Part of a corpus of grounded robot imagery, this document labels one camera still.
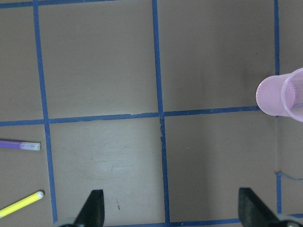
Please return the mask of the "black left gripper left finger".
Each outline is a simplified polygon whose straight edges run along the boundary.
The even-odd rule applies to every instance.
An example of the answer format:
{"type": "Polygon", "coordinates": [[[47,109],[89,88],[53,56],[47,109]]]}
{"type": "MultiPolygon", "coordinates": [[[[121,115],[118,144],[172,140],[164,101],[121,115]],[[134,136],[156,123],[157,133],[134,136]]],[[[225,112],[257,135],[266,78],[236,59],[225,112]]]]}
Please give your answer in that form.
{"type": "Polygon", "coordinates": [[[92,190],[73,225],[76,227],[102,227],[105,221],[103,190],[92,190]]]}

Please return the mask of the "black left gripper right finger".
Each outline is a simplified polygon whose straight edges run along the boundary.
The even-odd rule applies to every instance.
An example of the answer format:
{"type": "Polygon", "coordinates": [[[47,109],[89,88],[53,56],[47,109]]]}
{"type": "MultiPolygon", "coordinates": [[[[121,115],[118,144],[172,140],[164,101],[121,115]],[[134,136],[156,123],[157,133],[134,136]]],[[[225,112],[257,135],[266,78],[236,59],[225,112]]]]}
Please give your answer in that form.
{"type": "Polygon", "coordinates": [[[251,188],[239,189],[238,216],[244,227],[275,227],[280,224],[278,217],[251,188]]]}

